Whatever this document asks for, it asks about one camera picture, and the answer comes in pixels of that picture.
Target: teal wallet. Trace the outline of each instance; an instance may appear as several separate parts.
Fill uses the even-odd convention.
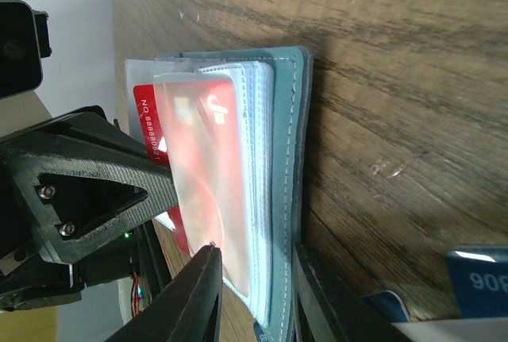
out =
[[[158,60],[257,60],[274,71],[271,180],[272,281],[270,317],[264,335],[272,341],[294,338],[291,256],[300,241],[302,168],[312,85],[313,57],[302,47],[220,52],[170,52]]]

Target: wallet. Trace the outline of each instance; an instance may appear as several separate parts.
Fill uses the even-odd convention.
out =
[[[215,240],[221,243],[224,239],[227,241],[229,234],[243,232],[248,257],[248,284],[243,284],[241,275],[234,277],[235,274],[225,273],[224,280],[246,303],[265,337],[278,342],[289,342],[294,338],[291,257],[301,232],[302,167],[312,64],[311,52],[302,47],[169,52],[158,56],[155,61],[127,60],[125,63],[130,135],[147,144],[149,155],[157,152],[162,162],[168,161],[171,170],[176,173],[179,212],[173,209],[175,213],[161,214],[159,220],[173,229],[180,226],[175,223],[183,223],[185,232],[179,246],[182,244],[180,248],[183,249],[187,243],[192,254],[199,243],[208,239],[202,237],[194,245],[191,225],[186,227],[190,222],[186,213],[190,210],[186,209],[185,203],[191,202],[187,200],[191,193],[188,193],[189,190],[186,192],[185,187],[199,187],[198,183],[186,178],[190,176],[186,171],[189,168],[199,169],[199,176],[206,177],[206,181],[211,183],[207,187],[211,187],[213,194],[230,192],[230,197],[235,198],[236,182],[239,183],[243,192],[239,194],[241,204],[218,202],[217,211],[225,220],[206,223],[210,233],[206,236],[214,243]],[[228,94],[231,86],[234,97]],[[136,96],[147,92],[152,92],[155,104],[145,109],[139,107],[141,101],[138,97],[137,103]],[[219,106],[219,110],[207,113],[207,108],[217,108],[216,98],[228,102],[230,106]],[[159,118],[162,123],[160,129],[147,130],[146,122],[143,125],[144,110],[162,117],[162,120]],[[234,111],[237,123],[231,125],[227,132],[237,134],[240,147],[228,146],[226,156],[218,153],[219,157],[215,159],[218,162],[213,165],[226,166],[229,161],[233,166],[231,170],[235,171],[238,170],[234,168],[238,162],[242,174],[239,176],[232,172],[221,182],[215,178],[216,171],[209,163],[200,165],[188,161],[210,158],[210,155],[213,158],[214,152],[203,150],[213,151],[219,148],[217,145],[225,144],[225,128],[215,124],[227,124],[224,116]],[[153,116],[148,118],[150,124],[153,123]],[[196,146],[192,148],[193,152],[182,153],[177,143],[187,142],[185,135],[189,132],[200,135],[193,139],[206,142],[208,146],[201,149]],[[179,190],[177,181],[186,185],[180,184]],[[228,186],[224,181],[235,184]],[[206,195],[200,189],[192,191]],[[241,219],[235,213],[241,213]]]

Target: red card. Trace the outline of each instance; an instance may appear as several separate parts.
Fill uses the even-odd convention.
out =
[[[152,160],[170,161],[191,255],[215,243],[222,252],[224,275],[248,295],[233,84],[228,79],[156,84],[150,86],[152,96],[143,98],[140,93],[147,89],[142,87],[135,87],[134,96],[148,152]]]

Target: black device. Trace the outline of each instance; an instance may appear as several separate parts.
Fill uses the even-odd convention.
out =
[[[312,248],[293,250],[295,341],[411,340],[362,301]]]
[[[51,55],[48,15],[20,0],[0,0],[0,99],[35,90],[40,58]]]
[[[47,18],[0,0],[0,99],[40,84]],[[169,168],[98,106],[0,138],[0,309],[78,301],[133,271],[154,298],[171,275],[145,222],[175,203]]]
[[[153,303],[108,342],[219,341],[222,308],[221,251],[202,247]]]

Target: wood grain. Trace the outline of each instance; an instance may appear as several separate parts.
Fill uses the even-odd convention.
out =
[[[456,317],[445,253],[508,241],[507,1],[114,0],[119,102],[126,58],[310,48],[304,241],[358,294]]]
[[[0,342],[56,342],[56,307],[0,313]]]

